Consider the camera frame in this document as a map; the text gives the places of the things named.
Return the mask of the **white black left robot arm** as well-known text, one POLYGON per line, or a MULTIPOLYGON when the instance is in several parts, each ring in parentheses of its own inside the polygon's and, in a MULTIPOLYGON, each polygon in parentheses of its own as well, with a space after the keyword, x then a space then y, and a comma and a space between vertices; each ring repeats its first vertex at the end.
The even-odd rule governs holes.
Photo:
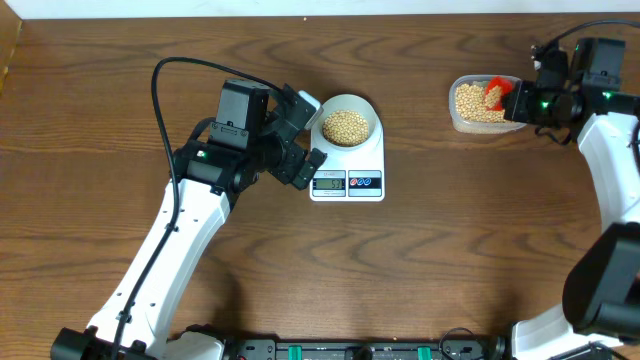
POLYGON ((84 331, 60 330, 51 358, 223 358, 224 343, 199 328, 170 339, 175 312, 210 240, 260 173, 308 187, 326 155, 295 139, 321 112, 304 91, 226 81, 216 116, 173 153, 158 215, 124 278, 84 331))

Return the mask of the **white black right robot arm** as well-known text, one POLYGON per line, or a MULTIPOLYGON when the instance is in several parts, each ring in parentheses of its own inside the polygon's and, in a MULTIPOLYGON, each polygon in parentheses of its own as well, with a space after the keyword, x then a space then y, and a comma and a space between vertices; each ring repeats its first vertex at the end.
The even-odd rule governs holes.
POLYGON ((553 40, 532 49, 537 78, 503 100, 505 117, 569 131, 589 167, 602 233, 570 271, 560 304, 511 330, 512 359, 612 353, 639 341, 639 98, 621 92, 625 44, 553 40))

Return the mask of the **orange measuring scoop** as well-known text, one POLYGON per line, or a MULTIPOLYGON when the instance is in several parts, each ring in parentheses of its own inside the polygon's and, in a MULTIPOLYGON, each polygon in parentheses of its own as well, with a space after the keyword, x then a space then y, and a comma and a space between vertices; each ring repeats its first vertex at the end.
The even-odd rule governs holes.
POLYGON ((513 91, 514 84, 510 80, 507 80, 504 77, 495 76, 489 81, 488 85, 485 88, 485 92, 488 87, 495 86, 495 85, 498 85, 502 88, 501 108, 497 110, 497 111, 501 111, 503 109, 502 99, 513 91))

